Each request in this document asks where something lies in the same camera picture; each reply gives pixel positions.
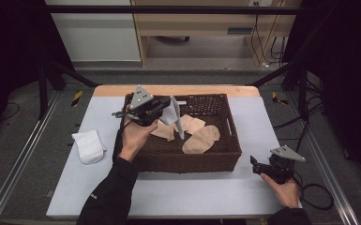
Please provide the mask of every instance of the metal bracket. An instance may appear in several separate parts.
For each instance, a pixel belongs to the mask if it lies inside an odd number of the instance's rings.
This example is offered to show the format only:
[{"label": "metal bracket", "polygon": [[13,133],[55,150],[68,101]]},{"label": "metal bracket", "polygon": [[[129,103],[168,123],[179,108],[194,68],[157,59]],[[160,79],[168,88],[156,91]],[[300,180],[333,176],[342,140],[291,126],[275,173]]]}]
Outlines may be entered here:
[{"label": "metal bracket", "polygon": [[301,161],[301,162],[306,161],[306,159],[304,157],[302,157],[299,154],[297,154],[296,152],[294,152],[294,150],[292,150],[287,145],[283,145],[282,147],[279,147],[279,148],[274,148],[274,149],[270,150],[270,152],[281,158],[287,158],[287,159],[292,159],[292,160]]},{"label": "metal bracket", "polygon": [[131,104],[129,108],[131,110],[137,109],[143,104],[151,101],[154,98],[153,95],[148,93],[141,85],[137,85],[136,90],[134,91],[133,99],[131,100]]}]

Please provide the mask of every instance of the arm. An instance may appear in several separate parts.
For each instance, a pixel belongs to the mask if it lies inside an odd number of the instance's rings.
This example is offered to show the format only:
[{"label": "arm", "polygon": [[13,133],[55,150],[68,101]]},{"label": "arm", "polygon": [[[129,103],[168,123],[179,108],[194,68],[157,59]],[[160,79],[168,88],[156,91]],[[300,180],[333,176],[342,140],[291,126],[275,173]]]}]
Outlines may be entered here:
[{"label": "arm", "polygon": [[285,207],[267,220],[269,225],[311,224],[306,211],[299,208],[299,189],[293,179],[279,185],[264,173],[261,174],[261,177],[276,192],[280,204]]},{"label": "arm", "polygon": [[157,121],[150,127],[140,127],[124,118],[123,147],[114,160],[108,176],[86,200],[77,224],[126,224],[131,205],[131,193],[138,171],[130,163],[143,147],[149,134],[157,128]]}]

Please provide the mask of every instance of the table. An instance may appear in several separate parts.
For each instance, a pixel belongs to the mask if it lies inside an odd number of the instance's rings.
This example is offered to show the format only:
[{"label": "table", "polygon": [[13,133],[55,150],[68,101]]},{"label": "table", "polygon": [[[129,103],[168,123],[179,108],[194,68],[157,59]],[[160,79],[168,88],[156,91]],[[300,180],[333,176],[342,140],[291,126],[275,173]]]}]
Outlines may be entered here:
[{"label": "table", "polygon": [[[135,85],[96,88],[79,132],[96,129],[108,150],[98,163],[84,165],[76,144],[72,146],[48,217],[76,218],[86,198],[108,174],[120,123],[111,113],[121,109],[124,95],[135,88]],[[281,208],[274,192],[252,172],[249,163],[250,155],[268,163],[269,150],[279,147],[257,88],[230,85],[143,85],[143,88],[153,95],[226,93],[243,152],[233,172],[141,172],[133,189],[130,218],[264,218]]]}]

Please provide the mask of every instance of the white cloth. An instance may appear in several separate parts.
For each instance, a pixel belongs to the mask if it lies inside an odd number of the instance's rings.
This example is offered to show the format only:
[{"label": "white cloth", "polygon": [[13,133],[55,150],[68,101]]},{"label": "white cloth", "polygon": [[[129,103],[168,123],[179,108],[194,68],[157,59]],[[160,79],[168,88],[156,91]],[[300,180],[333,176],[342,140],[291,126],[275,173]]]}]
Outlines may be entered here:
[{"label": "white cloth", "polygon": [[101,143],[96,130],[71,135],[78,146],[80,159],[83,164],[93,164],[101,160],[106,148]]},{"label": "white cloth", "polygon": [[171,97],[171,104],[163,109],[162,116],[159,118],[159,120],[162,121],[162,123],[165,125],[176,123],[180,138],[182,140],[184,139],[184,130],[180,122],[180,107],[176,101],[176,98]]}]

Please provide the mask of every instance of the aluminum rail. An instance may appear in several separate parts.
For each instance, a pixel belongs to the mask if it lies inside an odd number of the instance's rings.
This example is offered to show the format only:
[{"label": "aluminum rail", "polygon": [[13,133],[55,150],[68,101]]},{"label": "aluminum rail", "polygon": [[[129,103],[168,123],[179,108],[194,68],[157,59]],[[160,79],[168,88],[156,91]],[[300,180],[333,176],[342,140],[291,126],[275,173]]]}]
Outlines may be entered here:
[{"label": "aluminum rail", "polygon": [[23,147],[19,157],[17,158],[16,162],[14,163],[4,185],[0,189],[0,215],[4,210],[8,199],[10,198],[11,193],[13,192],[14,188],[17,185],[17,182],[20,180],[22,176],[23,170],[27,165],[29,158],[32,156],[35,147],[38,144],[39,138],[42,135],[43,130],[45,129],[46,125],[48,124],[54,108],[57,105],[57,101],[61,96],[61,92],[54,91],[49,103],[49,110],[45,114],[45,116],[38,120],[37,124],[34,127],[33,132],[31,133],[28,141]]},{"label": "aluminum rail", "polygon": [[[289,93],[286,93],[286,96],[290,100],[294,113],[299,115],[296,107],[296,97]],[[299,126],[303,129],[303,123],[301,121],[299,121]],[[353,208],[347,200],[346,194],[341,188],[341,185],[338,182],[338,179],[336,178],[336,175],[331,169],[328,161],[325,159],[323,150],[320,148],[320,145],[317,143],[317,140],[310,130],[307,132],[306,141],[311,147],[311,154],[314,157],[314,161],[317,164],[318,170],[320,171],[321,177],[323,178],[323,182],[334,197],[334,204],[338,209],[338,214],[340,215],[343,224],[359,225],[360,223],[358,218],[356,217]]]}]

